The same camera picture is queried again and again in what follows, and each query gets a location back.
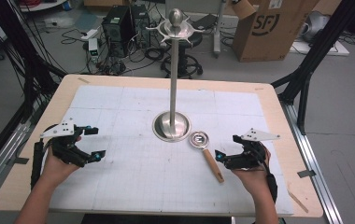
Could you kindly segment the person's left hand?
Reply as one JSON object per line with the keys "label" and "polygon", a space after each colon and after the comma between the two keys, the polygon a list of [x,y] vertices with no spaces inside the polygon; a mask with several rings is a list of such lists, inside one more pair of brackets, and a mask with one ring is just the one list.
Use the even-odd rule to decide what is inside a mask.
{"label": "person's left hand", "polygon": [[43,173],[38,179],[38,184],[43,187],[55,189],[77,169],[78,166],[75,164],[66,164],[62,160],[55,157],[53,155],[52,145],[49,145],[46,163],[43,168]]}

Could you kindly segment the person's right hand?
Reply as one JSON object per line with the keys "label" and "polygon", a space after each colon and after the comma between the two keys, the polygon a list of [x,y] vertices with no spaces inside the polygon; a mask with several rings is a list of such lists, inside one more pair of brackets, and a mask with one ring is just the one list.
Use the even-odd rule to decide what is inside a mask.
{"label": "person's right hand", "polygon": [[244,188],[252,196],[254,202],[274,203],[270,189],[267,183],[267,172],[265,166],[252,168],[244,171],[242,169],[232,170],[242,182]]}

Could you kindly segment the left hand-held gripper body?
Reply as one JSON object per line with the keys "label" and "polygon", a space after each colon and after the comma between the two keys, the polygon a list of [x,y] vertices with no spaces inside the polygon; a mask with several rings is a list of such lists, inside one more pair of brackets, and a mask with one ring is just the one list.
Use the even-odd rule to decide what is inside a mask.
{"label": "left hand-held gripper body", "polygon": [[66,119],[59,124],[49,126],[40,137],[51,140],[52,152],[55,157],[66,164],[73,163],[78,167],[84,167],[88,155],[76,146],[82,132],[82,127],[77,127],[72,119]]}

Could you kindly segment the grey bag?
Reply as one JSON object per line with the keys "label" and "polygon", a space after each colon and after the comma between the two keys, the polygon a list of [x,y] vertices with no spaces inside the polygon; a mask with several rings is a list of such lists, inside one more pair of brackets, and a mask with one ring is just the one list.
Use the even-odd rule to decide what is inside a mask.
{"label": "grey bag", "polygon": [[313,42],[316,36],[325,28],[329,19],[329,16],[323,15],[318,11],[312,11],[302,26],[301,38],[305,42]]}

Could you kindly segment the small white device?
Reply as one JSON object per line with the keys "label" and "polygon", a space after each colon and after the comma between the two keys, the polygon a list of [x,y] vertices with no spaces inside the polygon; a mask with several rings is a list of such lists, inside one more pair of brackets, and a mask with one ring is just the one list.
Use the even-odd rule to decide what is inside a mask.
{"label": "small white device", "polygon": [[98,51],[98,40],[96,38],[90,38],[88,40],[88,51],[90,53],[91,59],[97,61],[99,58]]}

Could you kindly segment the steel strainer with wooden handle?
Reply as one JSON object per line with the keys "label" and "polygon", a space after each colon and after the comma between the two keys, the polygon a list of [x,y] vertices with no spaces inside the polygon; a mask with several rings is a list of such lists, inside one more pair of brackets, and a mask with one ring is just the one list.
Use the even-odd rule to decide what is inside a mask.
{"label": "steel strainer with wooden handle", "polygon": [[189,141],[193,147],[202,150],[203,155],[206,159],[206,162],[207,162],[209,168],[211,169],[213,175],[217,178],[217,180],[220,183],[223,183],[224,178],[223,178],[223,175],[220,171],[220,168],[216,164],[215,159],[212,157],[212,154],[210,153],[209,149],[207,148],[207,146],[209,144],[208,135],[203,131],[194,131],[190,134]]}

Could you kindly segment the black metal frame stand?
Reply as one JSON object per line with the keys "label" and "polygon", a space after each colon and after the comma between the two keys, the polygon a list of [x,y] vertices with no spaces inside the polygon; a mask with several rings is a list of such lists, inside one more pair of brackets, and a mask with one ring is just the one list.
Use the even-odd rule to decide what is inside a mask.
{"label": "black metal frame stand", "polygon": [[305,135],[305,114],[312,75],[354,18],[355,0],[342,0],[300,65],[292,73],[271,83],[274,88],[287,85],[284,91],[277,95],[285,105],[293,105],[296,96],[300,95],[296,125],[303,135]]}
{"label": "black metal frame stand", "polygon": [[0,0],[0,28],[9,41],[7,43],[0,36],[0,46],[7,54],[16,75],[24,79],[21,86],[24,100],[0,133],[0,151],[18,124],[31,117],[35,100],[41,95],[55,93],[58,83],[52,74],[60,78],[67,75],[65,71],[40,56],[22,27],[19,14],[19,10],[10,0]]}

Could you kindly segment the black round stool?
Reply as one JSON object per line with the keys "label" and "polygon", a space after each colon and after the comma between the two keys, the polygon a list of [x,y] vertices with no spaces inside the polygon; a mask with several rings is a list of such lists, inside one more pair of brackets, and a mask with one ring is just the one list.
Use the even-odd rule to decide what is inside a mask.
{"label": "black round stool", "polygon": [[177,76],[192,79],[193,74],[202,75],[203,67],[191,55],[186,53],[187,49],[198,46],[203,40],[201,34],[194,33],[189,37],[189,42],[181,40],[178,45]]}

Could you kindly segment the white power strip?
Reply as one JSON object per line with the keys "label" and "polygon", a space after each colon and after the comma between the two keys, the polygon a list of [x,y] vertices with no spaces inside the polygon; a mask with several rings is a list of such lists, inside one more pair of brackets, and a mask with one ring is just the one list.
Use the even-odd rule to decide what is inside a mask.
{"label": "white power strip", "polygon": [[88,32],[86,32],[80,39],[87,41],[90,38],[94,38],[98,33],[99,33],[99,29],[91,29]]}

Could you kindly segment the large cardboard box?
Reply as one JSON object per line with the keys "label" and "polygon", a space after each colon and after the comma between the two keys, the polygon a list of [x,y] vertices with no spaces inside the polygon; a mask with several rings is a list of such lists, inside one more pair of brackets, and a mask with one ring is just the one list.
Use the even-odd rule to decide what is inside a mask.
{"label": "large cardboard box", "polygon": [[238,18],[232,44],[241,63],[283,60],[319,0],[231,0]]}

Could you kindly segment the aluminium rail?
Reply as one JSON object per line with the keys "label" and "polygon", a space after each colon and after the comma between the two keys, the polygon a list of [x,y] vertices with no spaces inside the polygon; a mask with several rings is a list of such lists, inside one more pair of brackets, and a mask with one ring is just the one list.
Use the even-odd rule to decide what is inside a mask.
{"label": "aluminium rail", "polygon": [[18,153],[26,144],[29,134],[34,129],[46,105],[34,103],[33,112],[24,116],[24,105],[15,112],[6,127],[0,133],[0,174],[8,166],[10,158],[19,158]]}
{"label": "aluminium rail", "polygon": [[293,105],[281,104],[288,123],[290,124],[292,135],[298,146],[299,152],[303,158],[305,169],[315,171],[316,175],[309,177],[317,192],[319,202],[321,204],[323,215],[329,224],[344,224],[341,215],[334,202],[334,198],[327,186],[323,172],[320,169],[318,160],[315,156],[312,146],[310,145],[307,135],[301,131],[297,124],[298,112]]}

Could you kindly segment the white grid mat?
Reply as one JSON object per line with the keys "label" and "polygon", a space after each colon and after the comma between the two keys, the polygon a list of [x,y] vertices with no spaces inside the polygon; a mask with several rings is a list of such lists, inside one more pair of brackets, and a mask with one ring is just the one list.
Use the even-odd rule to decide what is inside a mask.
{"label": "white grid mat", "polygon": [[[71,174],[55,190],[50,209],[253,216],[250,195],[222,163],[219,183],[189,137],[177,143],[156,137],[152,122],[168,107],[169,90],[79,87],[64,119],[98,127],[99,134],[82,136],[77,146],[106,155]],[[177,111],[188,116],[191,131],[208,134],[213,157],[215,149],[227,155],[243,151],[234,134],[270,132],[256,93],[178,90]]]}

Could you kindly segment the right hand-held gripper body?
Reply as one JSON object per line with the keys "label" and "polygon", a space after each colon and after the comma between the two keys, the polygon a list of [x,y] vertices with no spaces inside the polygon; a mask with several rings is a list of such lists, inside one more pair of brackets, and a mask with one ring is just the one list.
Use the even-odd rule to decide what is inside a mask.
{"label": "right hand-held gripper body", "polygon": [[239,135],[244,139],[241,145],[243,152],[241,154],[227,156],[224,166],[227,169],[250,169],[257,167],[265,161],[265,146],[263,141],[277,140],[279,134],[268,133],[251,128],[245,134]]}

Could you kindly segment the flat white board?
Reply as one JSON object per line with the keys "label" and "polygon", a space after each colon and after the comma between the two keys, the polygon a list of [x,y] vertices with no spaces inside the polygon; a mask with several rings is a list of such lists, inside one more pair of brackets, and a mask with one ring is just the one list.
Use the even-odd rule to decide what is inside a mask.
{"label": "flat white board", "polygon": [[[290,48],[290,53],[298,53],[306,55],[311,50],[309,44],[303,40],[294,41]],[[349,51],[339,42],[336,41],[329,49],[328,56],[345,56],[349,55]]]}

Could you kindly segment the black computer tower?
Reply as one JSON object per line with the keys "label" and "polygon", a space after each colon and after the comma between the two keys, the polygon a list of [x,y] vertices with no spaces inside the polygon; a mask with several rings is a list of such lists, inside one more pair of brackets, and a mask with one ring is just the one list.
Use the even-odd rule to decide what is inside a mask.
{"label": "black computer tower", "polygon": [[128,6],[113,6],[103,18],[103,31],[109,53],[123,58],[128,55],[128,42],[135,35]]}
{"label": "black computer tower", "polygon": [[131,5],[135,43],[142,49],[150,47],[149,13],[144,5]]}

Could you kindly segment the thin wooden stick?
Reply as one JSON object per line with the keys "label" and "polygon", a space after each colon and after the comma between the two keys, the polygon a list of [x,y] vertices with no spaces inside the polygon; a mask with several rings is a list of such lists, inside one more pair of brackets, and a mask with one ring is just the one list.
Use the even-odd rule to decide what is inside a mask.
{"label": "thin wooden stick", "polygon": [[299,205],[299,207],[305,212],[308,213],[309,210],[305,207],[305,205],[292,193],[288,190],[290,197]]}

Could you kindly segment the white metal stand pole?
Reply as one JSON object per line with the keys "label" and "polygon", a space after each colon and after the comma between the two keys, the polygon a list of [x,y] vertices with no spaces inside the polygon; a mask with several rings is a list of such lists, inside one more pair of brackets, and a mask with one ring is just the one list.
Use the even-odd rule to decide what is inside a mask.
{"label": "white metal stand pole", "polygon": [[213,29],[213,56],[215,58],[218,58],[221,53],[221,48],[220,48],[220,28],[222,24],[222,19],[223,19],[223,13],[224,9],[226,7],[227,0],[220,0],[219,4],[219,10],[216,14],[217,16],[217,23],[216,27]]}

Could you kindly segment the steel utensil rack stand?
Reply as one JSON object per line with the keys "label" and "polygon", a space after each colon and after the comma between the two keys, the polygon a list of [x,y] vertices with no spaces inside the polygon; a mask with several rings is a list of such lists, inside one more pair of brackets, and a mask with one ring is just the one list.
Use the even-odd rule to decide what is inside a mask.
{"label": "steel utensil rack stand", "polygon": [[182,11],[172,8],[168,17],[164,19],[156,30],[163,36],[163,42],[171,41],[171,69],[170,69],[170,102],[169,110],[156,116],[152,122],[154,134],[164,142],[175,143],[184,140],[191,131],[189,118],[177,112],[177,91],[178,91],[178,54],[179,42],[181,40],[189,43],[189,38],[199,30],[194,29],[188,18],[184,18]]}

